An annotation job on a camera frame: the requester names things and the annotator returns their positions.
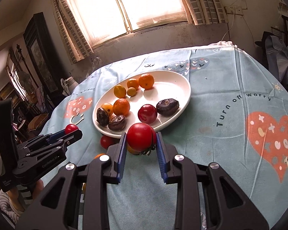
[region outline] red heart print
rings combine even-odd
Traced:
[[[66,106],[64,117],[65,118],[70,118],[71,116],[75,117],[86,111],[88,108],[90,108],[92,104],[93,104],[93,98],[84,99],[83,96],[71,100],[68,102]]]
[[[278,123],[268,113],[252,112],[246,119],[246,131],[253,148],[272,165],[282,182],[287,169],[288,116],[282,116]]]

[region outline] power cord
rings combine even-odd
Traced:
[[[246,22],[246,20],[244,19],[243,16],[242,16],[242,18],[243,18],[243,20],[245,21],[245,24],[246,24],[247,28],[249,29],[249,31],[250,31],[250,33],[251,33],[251,36],[252,36],[252,39],[253,39],[253,44],[254,44],[254,47],[256,48],[252,31],[250,30],[250,27],[248,26],[248,24],[247,24],[247,22]]]
[[[233,22],[232,22],[232,26],[231,26],[230,29],[225,33],[225,35],[226,35],[227,33],[229,33],[229,31],[232,29],[232,27],[233,27],[233,25],[234,25],[234,18],[235,18],[235,14],[233,14]]]

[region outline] blue gripper pad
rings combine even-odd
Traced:
[[[166,183],[168,176],[167,176],[167,165],[165,161],[163,147],[165,148],[162,137],[161,137],[161,133],[157,132],[157,147],[156,147],[157,157],[158,157],[161,177],[163,181]]]
[[[58,131],[54,134],[52,134],[49,139],[48,139],[48,144],[54,144],[56,143],[60,138],[62,138],[63,136],[65,136],[65,129],[64,130],[61,130],[61,131]]]
[[[124,174],[124,167],[127,155],[127,134],[122,135],[119,141],[119,146],[121,146],[121,151],[117,163],[117,180],[118,182],[121,182]]]

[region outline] orange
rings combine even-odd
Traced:
[[[117,101],[115,101],[113,105],[113,113],[115,115],[124,115],[127,116],[128,112],[130,110],[130,104],[128,100],[124,98],[120,98]]]
[[[107,111],[109,117],[112,116],[112,114],[113,114],[113,110],[112,110],[113,105],[111,105],[110,103],[103,103],[101,105],[101,108],[104,108]]]
[[[126,97],[127,91],[125,89],[125,87],[121,86],[121,85],[116,85],[114,87],[114,95],[118,98],[124,98]]]
[[[82,186],[82,191],[83,191],[83,193],[85,194],[85,191],[86,191],[86,183],[83,184],[83,186]]]
[[[99,158],[102,155],[104,155],[104,153],[98,154],[97,156],[94,157],[94,159]]]
[[[139,85],[144,89],[152,88],[155,83],[154,77],[148,73],[142,74],[138,81]]]
[[[137,90],[134,87],[130,87],[127,90],[127,94],[128,94],[128,96],[133,97],[134,95],[137,94]]]
[[[127,87],[134,87],[137,90],[139,88],[139,82],[136,79],[130,79],[127,81]]]
[[[128,150],[132,155],[139,155],[139,154],[140,154],[140,152],[135,151],[133,148],[131,148],[131,147],[129,146],[129,144],[127,145],[127,150]]]

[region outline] oval plate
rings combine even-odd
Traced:
[[[179,102],[179,108],[171,117],[164,117],[158,114],[156,121],[150,124],[150,126],[153,127],[155,131],[164,129],[172,122],[174,122],[180,114],[182,114],[182,112],[187,107],[191,97],[191,86],[189,81],[181,74],[172,71],[152,71],[147,73],[154,77],[154,87],[149,90],[145,90],[139,87],[137,94],[134,97],[125,97],[130,103],[130,111],[126,117],[127,125],[123,131],[112,131],[108,127],[102,127],[96,120],[97,109],[103,103],[110,103],[113,105],[114,102],[118,99],[113,93],[115,86],[109,89],[99,99],[93,110],[93,123],[99,132],[109,137],[120,138],[122,132],[127,132],[130,126],[132,126],[134,123],[140,123],[140,120],[137,117],[137,112],[143,105],[152,104],[154,107],[156,107],[157,103],[163,99],[176,99]],[[117,85],[122,85],[127,89],[127,81],[132,78],[138,79],[141,75],[142,74],[138,74],[133,77],[129,77]]]

